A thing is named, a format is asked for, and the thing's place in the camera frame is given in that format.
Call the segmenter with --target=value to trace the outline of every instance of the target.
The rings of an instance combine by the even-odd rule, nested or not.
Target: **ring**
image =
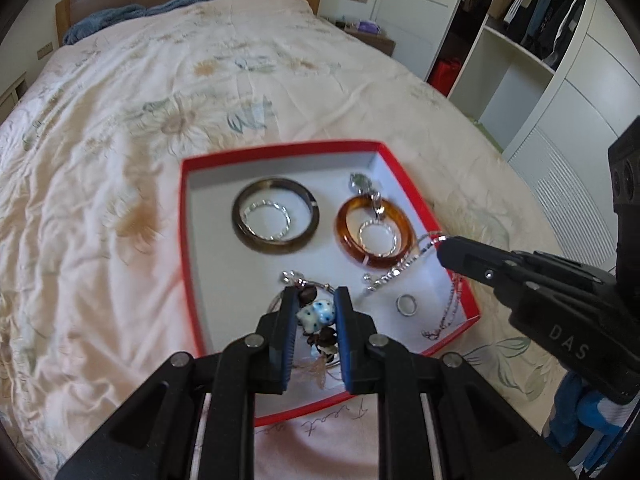
[[[335,217],[335,233],[342,248],[358,263],[367,267],[372,267],[373,269],[389,269],[402,260],[402,258],[409,252],[414,244],[415,234],[414,229],[411,227],[411,222],[409,222],[409,219],[399,207],[384,198],[382,198],[380,202],[380,205],[384,208],[385,217],[389,218],[389,220],[396,225],[398,232],[400,233],[399,241],[396,240],[396,243],[394,244],[399,247],[394,248],[391,254],[381,256],[380,254],[369,253],[366,248],[353,238],[349,231],[349,227],[347,226],[347,216],[351,211],[356,209],[371,210],[371,196],[355,196],[342,204],[340,211],[338,211],[338,215]]]
[[[273,207],[274,209],[276,209],[277,211],[282,213],[282,215],[284,216],[285,222],[286,222],[286,225],[284,226],[282,231],[280,231],[277,234],[274,234],[273,236],[262,236],[262,235],[259,235],[258,233],[256,233],[253,229],[251,229],[251,226],[246,221],[246,217],[247,217],[247,215],[249,215],[252,212],[254,212],[256,209],[259,209],[261,207]],[[285,208],[283,205],[280,205],[280,204],[278,204],[276,202],[272,202],[271,200],[260,200],[258,202],[252,203],[248,208],[246,208],[242,212],[241,219],[242,219],[242,223],[244,223],[244,225],[246,226],[247,229],[249,229],[249,232],[252,235],[257,236],[258,238],[262,238],[262,240],[268,240],[270,242],[273,242],[274,240],[280,240],[281,238],[284,238],[284,236],[289,232],[289,228],[291,227],[291,217],[289,216],[289,213],[287,212],[287,208]]]
[[[290,238],[289,240],[281,240],[277,238],[280,234],[278,233],[273,237],[275,239],[270,240],[268,238],[258,236],[248,225],[246,225],[245,221],[242,218],[243,213],[240,211],[242,204],[247,202],[248,198],[251,195],[265,189],[285,189],[295,193],[305,202],[306,206],[309,209],[309,212],[311,213],[311,221],[302,234],[296,236],[295,238]],[[258,201],[255,204],[257,205],[257,207],[262,207],[260,205],[262,202],[270,201]],[[280,207],[281,212],[286,212],[286,209],[284,209],[280,205],[278,206]],[[311,238],[316,233],[318,224],[320,223],[320,209],[318,208],[318,202],[316,202],[316,198],[306,187],[302,186],[302,184],[299,184],[296,181],[290,180],[288,178],[264,178],[261,180],[257,180],[256,182],[252,182],[251,184],[246,186],[238,194],[238,196],[236,196],[233,208],[231,209],[231,223],[233,224],[234,231],[236,232],[238,238],[240,238],[240,241],[250,249],[258,251],[259,253],[266,254],[289,254],[300,250],[311,241]]]
[[[411,294],[403,294],[396,299],[396,309],[403,316],[411,317],[418,311],[418,302]]]
[[[362,224],[360,226],[360,229],[358,230],[358,241],[360,242],[360,246],[365,251],[369,251],[369,248],[367,247],[367,245],[362,240],[362,234],[363,234],[364,231],[366,231],[367,228],[371,227],[372,225],[382,226],[387,233],[392,235],[392,237],[394,238],[394,246],[392,247],[392,249],[390,251],[387,251],[386,253],[382,253],[382,254],[371,253],[371,254],[375,254],[379,258],[386,258],[387,256],[391,256],[392,254],[394,254],[398,250],[398,235],[396,234],[396,230],[393,229],[391,227],[391,225],[387,224],[386,222],[383,222],[382,220],[378,220],[378,219],[367,220],[366,222],[364,222],[364,224]]]

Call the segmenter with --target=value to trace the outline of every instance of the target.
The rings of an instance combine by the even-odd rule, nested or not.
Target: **blue towel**
[[[615,404],[596,392],[575,372],[569,371],[556,392],[554,408],[542,435],[549,446],[566,455],[569,449],[577,447],[574,441],[578,438],[578,428],[590,428],[593,430],[591,436],[577,452],[570,452],[573,456],[566,458],[577,474],[590,470],[596,463],[600,464],[596,469],[600,472],[620,445],[621,437],[624,438],[620,431],[633,415],[639,400],[640,394],[629,404]]]
[[[111,25],[115,25],[116,23],[133,20],[134,18],[142,18],[143,16],[155,16],[156,14],[169,12],[179,7],[186,7],[191,4],[207,1],[209,0],[170,0],[165,4],[149,9],[142,5],[131,4],[117,9],[99,10],[73,25],[66,32],[62,43],[65,45],[73,45],[80,40],[84,40],[87,36],[95,34],[104,28],[111,27]]]

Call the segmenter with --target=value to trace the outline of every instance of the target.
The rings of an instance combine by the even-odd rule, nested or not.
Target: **amber bangle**
[[[311,222],[301,235],[291,240],[265,240],[251,232],[251,229],[242,221],[240,211],[242,204],[252,195],[263,189],[286,189],[298,195],[309,208]],[[233,209],[231,210],[231,222],[234,231],[240,241],[250,249],[259,253],[267,254],[289,254],[307,245],[318,229],[320,223],[320,209],[318,202],[311,192],[302,184],[288,178],[264,178],[245,187],[236,197]]]
[[[382,199],[382,205],[385,208],[386,216],[396,224],[400,231],[400,248],[396,254],[391,256],[378,256],[368,253],[357,243],[353,236],[351,236],[349,228],[347,227],[347,216],[351,211],[372,207],[372,201],[369,196],[360,195],[347,200],[335,218],[335,232],[340,244],[344,250],[347,251],[347,254],[358,263],[367,267],[373,267],[374,269],[388,269],[393,267],[408,253],[415,239],[414,230],[404,212],[385,199]]]

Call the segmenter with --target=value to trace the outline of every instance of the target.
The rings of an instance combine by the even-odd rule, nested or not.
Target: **red box rim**
[[[189,259],[189,243],[187,238],[187,219],[186,219],[186,194],[187,194],[187,175],[192,171],[206,170],[219,166],[228,166],[230,164],[240,164],[243,162],[253,162],[255,160],[267,160],[270,158],[284,158],[288,156],[302,155],[321,155],[324,153],[353,153],[353,152],[371,152],[378,153],[392,171],[398,183],[404,190],[407,198],[414,207],[420,221],[429,231],[438,231],[441,229],[438,221],[433,216],[429,207],[425,204],[422,195],[415,187],[411,178],[404,170],[400,162],[394,154],[389,150],[383,142],[375,140],[320,140],[311,142],[297,142],[292,144],[269,144],[267,146],[257,146],[255,148],[241,148],[239,150],[229,150],[226,152],[210,153],[208,155],[185,158],[182,161],[182,174],[180,182],[180,259],[182,262],[182,280],[184,282],[184,291],[186,294],[186,303],[189,318],[191,321],[191,331],[198,353],[197,357],[201,357],[206,353],[204,340],[202,338],[202,330],[200,320],[196,310],[195,298],[193,295],[193,287],[190,286],[191,264]],[[476,303],[476,298],[471,293],[471,289],[466,280],[463,280],[462,294],[460,303],[465,311],[467,320],[449,334],[442,341],[438,341],[435,345],[424,352],[424,355],[433,355],[443,348],[457,336],[466,331],[474,323],[480,319],[480,310]],[[262,416],[256,418],[255,426],[266,426],[268,424],[276,424],[284,420],[296,418],[298,416],[308,415],[309,413],[318,412],[325,408],[335,406],[340,402],[351,399],[353,396],[347,392],[327,397],[317,402],[300,406],[293,410],[274,413],[273,415]]]

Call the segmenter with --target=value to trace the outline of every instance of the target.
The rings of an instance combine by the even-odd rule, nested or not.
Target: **closet shelf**
[[[552,69],[549,65],[545,64],[542,62],[541,59],[537,58],[536,56],[534,56],[529,50],[527,50],[526,48],[524,48],[523,46],[521,46],[520,44],[516,43],[513,40],[510,40],[510,38],[507,38],[503,33],[501,33],[499,30],[493,28],[489,22],[487,22],[484,26],[483,29],[486,30],[488,33],[493,34],[494,36],[496,36],[497,38],[500,38],[501,40],[503,40],[506,44],[508,44],[511,48],[515,49],[517,52],[519,52],[520,54],[523,54],[524,56],[529,57],[529,59],[532,59],[535,63],[537,63],[541,68],[543,68],[544,70],[546,70],[547,72],[549,72],[550,74],[555,74],[556,71],[554,69]]]

